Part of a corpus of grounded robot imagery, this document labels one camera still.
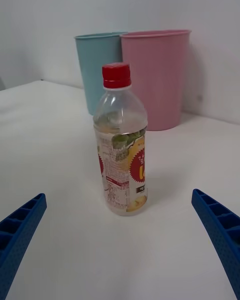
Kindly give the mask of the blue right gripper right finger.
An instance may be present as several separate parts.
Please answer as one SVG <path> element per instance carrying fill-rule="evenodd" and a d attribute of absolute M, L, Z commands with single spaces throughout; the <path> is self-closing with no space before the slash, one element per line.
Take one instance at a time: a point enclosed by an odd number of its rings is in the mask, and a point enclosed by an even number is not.
<path fill-rule="evenodd" d="M 199 189 L 191 204 L 221 261 L 237 299 L 240 298 L 240 217 Z"/>

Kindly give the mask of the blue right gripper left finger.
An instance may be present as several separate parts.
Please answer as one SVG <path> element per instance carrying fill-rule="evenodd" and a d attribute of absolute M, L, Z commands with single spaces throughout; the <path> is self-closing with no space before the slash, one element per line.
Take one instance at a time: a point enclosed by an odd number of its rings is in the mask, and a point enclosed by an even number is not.
<path fill-rule="evenodd" d="M 0 222 L 0 299 L 6 299 L 25 252 L 47 209 L 38 194 Z"/>

